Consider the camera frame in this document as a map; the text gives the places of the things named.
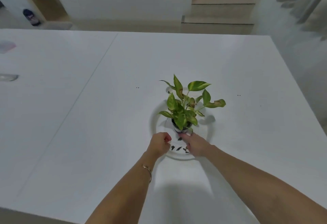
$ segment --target bracelet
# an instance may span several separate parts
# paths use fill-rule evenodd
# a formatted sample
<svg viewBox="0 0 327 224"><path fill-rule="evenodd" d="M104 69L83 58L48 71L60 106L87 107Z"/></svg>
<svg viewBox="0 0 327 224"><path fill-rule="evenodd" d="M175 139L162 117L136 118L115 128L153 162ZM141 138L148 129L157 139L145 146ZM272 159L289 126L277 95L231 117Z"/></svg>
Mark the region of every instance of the bracelet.
<svg viewBox="0 0 327 224"><path fill-rule="evenodd" d="M142 165L142 167L143 168L146 168L149 171L149 173L150 173L150 182L149 183L151 183L151 180L152 180L152 172L151 172L150 168L148 166L146 166L145 164Z"/></svg>

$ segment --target person's left hand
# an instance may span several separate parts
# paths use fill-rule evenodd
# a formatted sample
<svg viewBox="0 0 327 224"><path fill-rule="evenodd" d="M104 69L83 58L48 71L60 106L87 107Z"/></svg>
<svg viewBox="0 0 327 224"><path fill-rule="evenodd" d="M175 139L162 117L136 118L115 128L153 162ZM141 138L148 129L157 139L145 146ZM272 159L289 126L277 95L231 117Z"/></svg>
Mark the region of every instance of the person's left hand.
<svg viewBox="0 0 327 224"><path fill-rule="evenodd" d="M171 137L168 133L157 133L152 136L147 152L156 158L161 157L170 149Z"/></svg>

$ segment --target forearm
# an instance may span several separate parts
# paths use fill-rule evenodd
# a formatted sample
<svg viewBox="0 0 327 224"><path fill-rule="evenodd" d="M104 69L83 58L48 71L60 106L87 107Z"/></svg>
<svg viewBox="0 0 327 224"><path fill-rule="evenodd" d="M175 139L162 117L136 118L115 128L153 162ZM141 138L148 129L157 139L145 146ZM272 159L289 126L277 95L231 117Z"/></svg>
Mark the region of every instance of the forearm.
<svg viewBox="0 0 327 224"><path fill-rule="evenodd" d="M150 173L157 160L145 152L94 210L86 224L137 223L149 187Z"/></svg>
<svg viewBox="0 0 327 224"><path fill-rule="evenodd" d="M261 224L326 222L326 209L275 176L215 146L208 149L206 157Z"/></svg>

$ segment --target hand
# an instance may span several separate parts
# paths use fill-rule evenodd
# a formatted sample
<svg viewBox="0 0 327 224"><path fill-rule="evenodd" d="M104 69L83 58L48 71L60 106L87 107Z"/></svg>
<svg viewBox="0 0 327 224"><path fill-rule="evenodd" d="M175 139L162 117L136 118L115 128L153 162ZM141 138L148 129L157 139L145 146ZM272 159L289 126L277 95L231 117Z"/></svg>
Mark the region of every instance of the hand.
<svg viewBox="0 0 327 224"><path fill-rule="evenodd" d="M210 150L209 142L196 133L191 135L179 134L179 137L187 143L187 149L194 156L205 156L206 152Z"/></svg>
<svg viewBox="0 0 327 224"><path fill-rule="evenodd" d="M147 152L155 156L156 158L161 157L170 149L171 137L168 133L157 133L152 136Z"/></svg>

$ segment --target staircase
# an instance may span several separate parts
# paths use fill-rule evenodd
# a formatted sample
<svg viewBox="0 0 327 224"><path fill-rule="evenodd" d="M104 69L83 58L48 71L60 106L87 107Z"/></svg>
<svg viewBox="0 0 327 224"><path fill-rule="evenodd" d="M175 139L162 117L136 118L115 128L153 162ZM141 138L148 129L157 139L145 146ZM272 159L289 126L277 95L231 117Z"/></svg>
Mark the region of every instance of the staircase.
<svg viewBox="0 0 327 224"><path fill-rule="evenodd" d="M181 33L250 34L254 0L192 0Z"/></svg>

